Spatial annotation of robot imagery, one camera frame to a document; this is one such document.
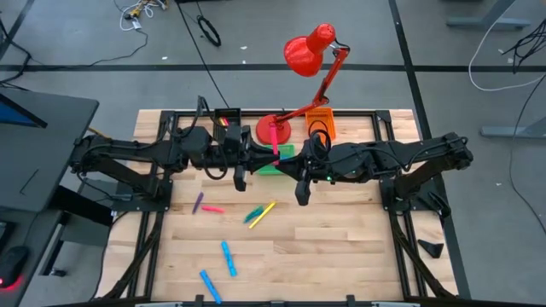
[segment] red desk lamp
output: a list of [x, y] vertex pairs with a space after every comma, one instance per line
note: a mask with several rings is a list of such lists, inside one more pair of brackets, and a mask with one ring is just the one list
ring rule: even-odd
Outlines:
[[347, 45], [338, 43], [335, 39], [335, 29], [332, 25], [323, 23], [319, 25], [310, 36], [292, 38], [284, 46], [284, 58], [287, 64], [297, 74], [304, 77], [312, 77], [318, 73], [322, 66], [322, 53], [336, 42], [339, 47], [334, 48], [335, 61], [328, 75], [322, 81], [315, 98], [311, 104], [302, 107], [291, 113], [277, 116], [267, 115], [261, 118], [256, 125], [256, 136], [263, 144], [284, 144], [290, 138], [290, 124], [288, 120], [301, 114], [320, 107], [329, 102], [324, 95], [329, 85], [334, 80], [335, 74], [340, 70], [345, 58], [349, 55], [350, 48]]

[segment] concrete floor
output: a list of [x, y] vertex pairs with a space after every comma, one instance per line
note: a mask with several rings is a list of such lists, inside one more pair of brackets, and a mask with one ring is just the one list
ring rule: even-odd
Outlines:
[[[8, 28], [25, 4], [26, 0], [0, 2]], [[484, 32], [450, 29], [444, 22], [448, 15], [481, 15], [491, 4], [398, 0], [414, 65], [467, 65]], [[223, 41], [219, 49], [210, 45], [200, 38], [197, 25], [189, 22], [209, 64], [282, 64], [284, 43], [293, 36], [307, 34], [323, 21], [333, 23], [340, 41], [351, 45], [347, 62], [404, 64], [387, 1], [231, 0], [200, 5]], [[182, 4], [182, 8], [190, 15], [198, 13], [194, 3]], [[506, 16], [527, 18], [532, 26], [522, 32], [492, 32], [475, 65], [507, 66], [508, 57], [500, 56], [498, 50], [511, 47], [545, 15], [543, 2], [517, 1]], [[175, 5], [166, 12], [156, 10], [153, 19], [144, 17], [141, 22], [149, 35], [148, 46], [130, 59], [104, 64], [121, 65], [122, 69], [131, 65], [200, 64]], [[17, 43], [48, 65], [89, 64], [125, 55], [142, 40], [134, 32], [119, 29], [119, 11], [111, 0], [36, 0], [15, 36]], [[331, 55], [325, 59], [332, 60]], [[10, 47], [0, 65], [21, 61], [22, 55]], [[544, 53], [535, 55], [527, 64], [546, 65]], [[0, 78], [10, 73], [0, 72]], [[320, 80], [289, 71], [212, 74], [234, 107], [301, 106], [315, 93]], [[482, 86], [500, 87], [537, 76], [540, 74], [481, 72], [475, 74], [475, 79]], [[510, 188], [509, 140], [479, 135], [482, 125], [513, 125], [531, 87], [481, 92], [470, 84], [464, 72], [418, 72], [417, 80], [433, 135], [455, 131], [467, 136], [475, 155], [469, 169], [444, 175], [472, 297], [546, 304], [546, 236]], [[205, 96], [212, 107], [223, 105], [206, 72], [201, 71], [29, 72], [15, 83], [35, 91], [97, 99], [101, 105], [92, 126], [115, 138], [131, 137], [141, 108], [193, 108], [198, 95]], [[332, 107], [415, 109], [405, 72], [342, 71], [328, 96]], [[545, 97], [544, 88], [535, 93], [523, 125], [546, 115], [546, 105], [539, 103]], [[545, 154], [540, 141], [516, 142], [514, 180], [543, 215], [543, 223]], [[71, 177], [63, 183], [76, 186]], [[54, 281], [52, 277], [35, 279], [21, 306], [68, 304], [89, 298], [98, 278], [101, 252], [99, 247], [66, 245], [56, 266], [68, 269], [70, 275]]]

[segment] lamp base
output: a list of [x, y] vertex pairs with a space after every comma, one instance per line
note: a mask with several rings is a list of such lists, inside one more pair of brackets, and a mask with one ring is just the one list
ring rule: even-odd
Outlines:
[[[270, 125], [274, 123], [275, 115], [267, 115], [259, 119], [256, 125], [256, 137], [264, 145], [271, 145]], [[280, 124], [274, 124], [276, 126], [276, 141], [278, 144], [284, 144], [288, 142], [290, 138], [290, 132], [292, 128], [288, 121], [284, 121]]]

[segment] wooden plank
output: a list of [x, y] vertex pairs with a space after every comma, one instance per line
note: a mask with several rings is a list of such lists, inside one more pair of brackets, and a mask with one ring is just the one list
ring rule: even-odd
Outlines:
[[[411, 110], [391, 110], [397, 140], [414, 142], [419, 133]], [[160, 110], [141, 110], [135, 138], [155, 139]], [[191, 119], [183, 119], [181, 127]], [[254, 127], [258, 119], [243, 118]], [[199, 119], [212, 134], [209, 119]], [[307, 138], [302, 118], [292, 119], [290, 142], [298, 152]], [[364, 118], [335, 119], [342, 142], [374, 140], [371, 121]], [[386, 139], [382, 126], [383, 139]], [[130, 163], [135, 171], [149, 172], [149, 164]], [[345, 300], [356, 294], [360, 300], [402, 298], [388, 216], [381, 207], [377, 182], [366, 184], [328, 182], [311, 185], [308, 206], [298, 206], [293, 195], [295, 181], [286, 176], [247, 176], [247, 191], [235, 191], [233, 172], [213, 181], [204, 172], [188, 168], [175, 174], [171, 209], [164, 220], [156, 268], [153, 300], [194, 300], [195, 294], [210, 293], [199, 277], [206, 269], [223, 300]], [[203, 205], [219, 206], [224, 214], [191, 211], [199, 192]], [[277, 201], [273, 210], [254, 229], [242, 221], [256, 206]], [[438, 217], [431, 212], [412, 214], [416, 236], [434, 243], [444, 242]], [[99, 295], [119, 279], [132, 260], [140, 215], [128, 214], [110, 235]], [[227, 240], [238, 276], [229, 276], [221, 240]], [[447, 250], [432, 259], [420, 250], [423, 260], [446, 288], [456, 293]], [[415, 277], [409, 260], [410, 286]], [[142, 292], [141, 275], [139, 291]]]

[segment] pink marker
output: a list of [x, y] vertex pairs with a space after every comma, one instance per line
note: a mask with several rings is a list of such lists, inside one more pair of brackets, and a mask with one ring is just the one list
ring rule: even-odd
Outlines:
[[225, 212], [224, 209], [213, 207], [213, 206], [201, 206], [201, 209], [203, 209], [205, 211], [212, 211], [212, 212], [218, 212], [218, 213], [224, 213]]
[[[270, 137], [271, 137], [271, 146], [273, 147], [273, 154], [279, 154], [279, 147], [277, 146], [276, 140], [276, 126], [275, 124], [270, 124]], [[273, 165], [279, 165], [279, 161], [273, 162]]]

